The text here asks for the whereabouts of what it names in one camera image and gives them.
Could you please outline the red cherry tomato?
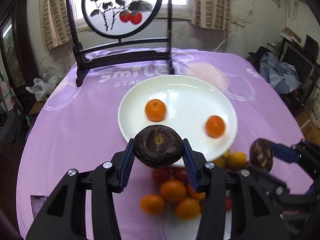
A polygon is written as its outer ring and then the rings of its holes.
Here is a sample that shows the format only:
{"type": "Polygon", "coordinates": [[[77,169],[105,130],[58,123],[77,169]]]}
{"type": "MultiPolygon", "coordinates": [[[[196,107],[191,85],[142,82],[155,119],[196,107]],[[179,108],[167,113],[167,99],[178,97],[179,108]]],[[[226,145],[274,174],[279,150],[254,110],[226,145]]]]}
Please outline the red cherry tomato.
{"type": "Polygon", "coordinates": [[[173,169],[173,175],[179,181],[182,181],[184,183],[188,181],[188,176],[187,176],[187,173],[185,171],[185,168],[181,168],[181,167],[174,168],[173,169]]]}
{"type": "Polygon", "coordinates": [[[156,183],[163,183],[171,177],[171,170],[169,168],[156,168],[151,172],[151,178],[156,183]]]}
{"type": "Polygon", "coordinates": [[[225,209],[226,209],[226,212],[227,211],[231,211],[231,209],[232,209],[232,199],[231,199],[231,197],[226,197],[225,198],[225,209]]]}

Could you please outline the dark water chestnut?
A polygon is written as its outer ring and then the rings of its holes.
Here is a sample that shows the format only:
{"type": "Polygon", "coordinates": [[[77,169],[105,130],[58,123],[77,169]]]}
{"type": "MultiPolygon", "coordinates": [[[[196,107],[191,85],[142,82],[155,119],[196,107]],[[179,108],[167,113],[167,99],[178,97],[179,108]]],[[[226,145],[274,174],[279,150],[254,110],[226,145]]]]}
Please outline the dark water chestnut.
{"type": "Polygon", "coordinates": [[[250,163],[260,169],[271,172],[273,167],[272,142],[259,138],[249,148],[250,163]]]}
{"type": "Polygon", "coordinates": [[[178,133],[164,125],[150,125],[133,140],[136,158],[150,168],[164,168],[179,161],[185,153],[178,133]]]}

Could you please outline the wrinkled orange mandarin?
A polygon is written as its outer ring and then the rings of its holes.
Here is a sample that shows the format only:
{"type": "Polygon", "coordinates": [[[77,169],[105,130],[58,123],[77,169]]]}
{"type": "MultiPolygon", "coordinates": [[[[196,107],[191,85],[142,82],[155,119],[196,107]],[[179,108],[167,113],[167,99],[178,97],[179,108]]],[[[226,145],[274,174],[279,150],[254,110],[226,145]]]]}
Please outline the wrinkled orange mandarin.
{"type": "Polygon", "coordinates": [[[182,220],[194,219],[200,214],[200,204],[193,198],[187,197],[175,206],[175,215],[182,220]]]}

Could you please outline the small orange citrus back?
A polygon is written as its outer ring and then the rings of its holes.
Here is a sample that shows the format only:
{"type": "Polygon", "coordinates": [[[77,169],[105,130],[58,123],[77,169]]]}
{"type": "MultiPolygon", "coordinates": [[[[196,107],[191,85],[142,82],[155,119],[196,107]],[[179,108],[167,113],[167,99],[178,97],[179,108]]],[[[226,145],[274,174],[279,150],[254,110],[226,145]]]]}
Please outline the small orange citrus back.
{"type": "Polygon", "coordinates": [[[187,194],[190,198],[202,202],[205,200],[205,193],[197,193],[190,184],[186,185],[187,194]]]}

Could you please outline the large yellow orange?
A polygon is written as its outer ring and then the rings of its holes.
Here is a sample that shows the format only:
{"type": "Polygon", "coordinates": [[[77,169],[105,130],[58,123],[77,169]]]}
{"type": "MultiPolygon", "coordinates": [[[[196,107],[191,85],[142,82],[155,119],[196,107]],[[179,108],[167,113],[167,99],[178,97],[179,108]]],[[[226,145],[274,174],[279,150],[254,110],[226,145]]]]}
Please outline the large yellow orange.
{"type": "Polygon", "coordinates": [[[237,172],[248,164],[247,155],[244,152],[235,152],[226,159],[227,169],[237,172]]]}

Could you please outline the yellow-orange citrus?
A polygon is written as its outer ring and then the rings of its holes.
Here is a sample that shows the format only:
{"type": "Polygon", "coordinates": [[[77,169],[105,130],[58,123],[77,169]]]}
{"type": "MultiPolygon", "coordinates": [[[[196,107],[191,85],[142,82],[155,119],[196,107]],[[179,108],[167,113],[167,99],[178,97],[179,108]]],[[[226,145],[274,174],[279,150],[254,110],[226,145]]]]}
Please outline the yellow-orange citrus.
{"type": "Polygon", "coordinates": [[[160,186],[160,195],[169,203],[177,203],[187,195],[185,186],[178,180],[168,180],[160,186]]]}

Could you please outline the small orange kumquat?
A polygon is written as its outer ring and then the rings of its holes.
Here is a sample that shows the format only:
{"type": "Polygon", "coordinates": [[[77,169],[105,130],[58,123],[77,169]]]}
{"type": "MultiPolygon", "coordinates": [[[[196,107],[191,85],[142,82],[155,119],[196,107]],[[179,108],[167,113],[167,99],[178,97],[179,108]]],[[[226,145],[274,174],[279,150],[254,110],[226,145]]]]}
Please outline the small orange kumquat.
{"type": "Polygon", "coordinates": [[[165,211],[166,203],[158,194],[148,194],[139,201],[140,208],[148,215],[159,215],[165,211]]]}

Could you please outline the large orange mandarin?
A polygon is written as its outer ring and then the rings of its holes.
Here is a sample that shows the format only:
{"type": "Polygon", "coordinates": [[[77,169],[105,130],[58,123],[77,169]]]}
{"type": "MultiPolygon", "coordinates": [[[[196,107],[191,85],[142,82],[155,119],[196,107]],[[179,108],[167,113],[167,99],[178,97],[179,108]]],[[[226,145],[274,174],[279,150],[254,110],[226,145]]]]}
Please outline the large orange mandarin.
{"type": "Polygon", "coordinates": [[[225,122],[217,115],[210,116],[206,121],[206,132],[213,138],[218,138],[223,135],[225,129],[225,122]]]}

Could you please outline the small orange mandarin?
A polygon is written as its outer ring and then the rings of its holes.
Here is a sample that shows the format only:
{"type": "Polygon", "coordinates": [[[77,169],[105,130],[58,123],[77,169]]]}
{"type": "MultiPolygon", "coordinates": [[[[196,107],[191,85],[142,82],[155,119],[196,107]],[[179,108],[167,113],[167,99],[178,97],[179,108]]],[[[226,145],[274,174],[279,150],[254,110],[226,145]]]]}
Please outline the small orange mandarin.
{"type": "Polygon", "coordinates": [[[164,102],[158,99],[150,100],[145,106],[145,114],[149,120],[154,122],[162,121],[167,112],[164,102]]]}

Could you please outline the blue clothes pile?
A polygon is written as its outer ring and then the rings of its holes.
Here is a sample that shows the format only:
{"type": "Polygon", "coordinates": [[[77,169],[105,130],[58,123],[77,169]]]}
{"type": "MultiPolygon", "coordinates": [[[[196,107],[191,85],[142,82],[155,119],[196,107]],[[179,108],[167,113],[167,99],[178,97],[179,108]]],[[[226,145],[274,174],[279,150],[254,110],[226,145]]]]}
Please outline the blue clothes pile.
{"type": "Polygon", "coordinates": [[[301,85],[295,67],[280,63],[272,53],[265,53],[261,57],[259,74],[279,95],[290,94],[301,85]]]}

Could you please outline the purple printed tablecloth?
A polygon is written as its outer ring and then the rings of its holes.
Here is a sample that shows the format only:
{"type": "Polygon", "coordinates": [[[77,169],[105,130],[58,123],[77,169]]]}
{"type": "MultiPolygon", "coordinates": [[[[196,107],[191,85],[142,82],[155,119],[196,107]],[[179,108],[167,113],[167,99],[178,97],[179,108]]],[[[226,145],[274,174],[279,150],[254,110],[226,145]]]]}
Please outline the purple printed tablecloth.
{"type": "MultiPolygon", "coordinates": [[[[238,55],[173,49],[178,74],[206,81],[223,92],[238,116],[232,150],[249,151],[265,138],[287,146],[303,134],[295,118],[273,88],[238,55]]],[[[48,196],[71,168],[90,171],[126,147],[118,127],[118,108],[127,91],[148,78],[167,74],[162,61],[123,64],[91,70],[78,87],[76,66],[57,86],[33,126],[17,179],[17,220],[22,236],[33,223],[30,198],[48,196]]],[[[170,213],[149,216],[139,207],[145,194],[156,192],[150,169],[135,161],[129,184],[114,196],[123,239],[194,239],[199,223],[170,213]]]]}

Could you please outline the white oval plate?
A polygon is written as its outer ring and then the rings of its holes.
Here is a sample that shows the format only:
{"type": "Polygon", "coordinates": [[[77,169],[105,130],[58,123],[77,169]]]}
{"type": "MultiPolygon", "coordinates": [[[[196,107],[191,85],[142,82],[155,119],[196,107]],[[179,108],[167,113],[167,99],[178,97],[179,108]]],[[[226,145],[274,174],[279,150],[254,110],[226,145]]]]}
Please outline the white oval plate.
{"type": "Polygon", "coordinates": [[[238,118],[231,102],[213,85],[183,75],[152,77],[124,95],[118,109],[118,125],[126,141],[154,124],[145,114],[145,106],[152,99],[161,100],[167,108],[160,124],[188,139],[191,148],[201,152],[208,161],[220,158],[235,141],[238,118]],[[212,115],[225,122],[225,132],[218,138],[210,137],[205,129],[212,115]]]}

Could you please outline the white plastic bag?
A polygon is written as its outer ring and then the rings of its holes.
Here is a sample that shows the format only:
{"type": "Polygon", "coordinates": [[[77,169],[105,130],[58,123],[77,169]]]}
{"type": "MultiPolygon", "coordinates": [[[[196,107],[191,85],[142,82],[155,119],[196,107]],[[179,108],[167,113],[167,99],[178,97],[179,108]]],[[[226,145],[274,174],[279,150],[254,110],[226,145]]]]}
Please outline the white plastic bag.
{"type": "Polygon", "coordinates": [[[58,81],[59,79],[57,76],[51,77],[48,82],[45,82],[39,78],[35,78],[34,85],[32,87],[26,87],[26,90],[30,94],[35,95],[37,102],[44,102],[47,96],[50,96],[57,87],[58,81]]]}

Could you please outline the right beige curtain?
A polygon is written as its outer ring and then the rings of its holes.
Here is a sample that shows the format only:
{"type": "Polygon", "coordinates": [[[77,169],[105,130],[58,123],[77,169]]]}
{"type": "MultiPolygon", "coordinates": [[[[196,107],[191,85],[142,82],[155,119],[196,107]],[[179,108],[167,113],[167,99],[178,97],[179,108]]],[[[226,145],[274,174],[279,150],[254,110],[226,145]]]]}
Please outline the right beige curtain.
{"type": "Polygon", "coordinates": [[[204,29],[230,31],[231,0],[193,0],[191,24],[204,29]]]}

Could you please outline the beige curtain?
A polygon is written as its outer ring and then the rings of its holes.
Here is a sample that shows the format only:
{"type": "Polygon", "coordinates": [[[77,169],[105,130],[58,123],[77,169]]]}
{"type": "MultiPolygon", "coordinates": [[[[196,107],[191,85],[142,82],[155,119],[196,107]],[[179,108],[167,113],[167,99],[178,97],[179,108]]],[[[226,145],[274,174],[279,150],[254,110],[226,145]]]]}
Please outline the beige curtain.
{"type": "Polygon", "coordinates": [[[39,0],[39,18],[45,51],[72,39],[66,0],[39,0]]]}
{"type": "Polygon", "coordinates": [[[204,29],[230,31],[231,0],[193,0],[191,24],[204,29]]]}

